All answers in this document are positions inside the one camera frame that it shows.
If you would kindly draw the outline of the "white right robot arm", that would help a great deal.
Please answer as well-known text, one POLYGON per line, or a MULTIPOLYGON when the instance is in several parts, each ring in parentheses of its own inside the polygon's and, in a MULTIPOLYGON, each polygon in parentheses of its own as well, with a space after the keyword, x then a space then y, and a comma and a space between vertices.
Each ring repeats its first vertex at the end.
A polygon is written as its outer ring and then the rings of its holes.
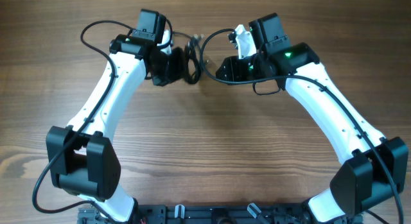
POLYGON ((314 222, 350 218, 398 198, 405 185, 406 144, 386 138, 356 111, 312 48, 291 44, 276 13, 227 33, 238 53, 223 61, 216 79, 229 85, 275 80, 306 109, 337 155, 341 167, 329 187, 308 200, 314 222))

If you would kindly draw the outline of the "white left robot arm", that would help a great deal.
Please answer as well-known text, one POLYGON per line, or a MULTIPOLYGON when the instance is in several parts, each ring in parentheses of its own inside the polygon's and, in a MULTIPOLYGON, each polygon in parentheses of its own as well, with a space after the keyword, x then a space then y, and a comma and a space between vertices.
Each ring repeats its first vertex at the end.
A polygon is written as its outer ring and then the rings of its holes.
POLYGON ((34 207, 45 176, 54 187, 90 204, 108 223, 146 223, 138 202, 119 184, 121 165, 112 145, 119 119, 138 86, 151 79, 156 86, 178 80, 171 62, 173 30, 161 13, 142 9, 136 28, 118 35, 104 53, 107 65, 81 111, 64 128, 53 126, 46 136, 49 162, 33 190, 34 207))

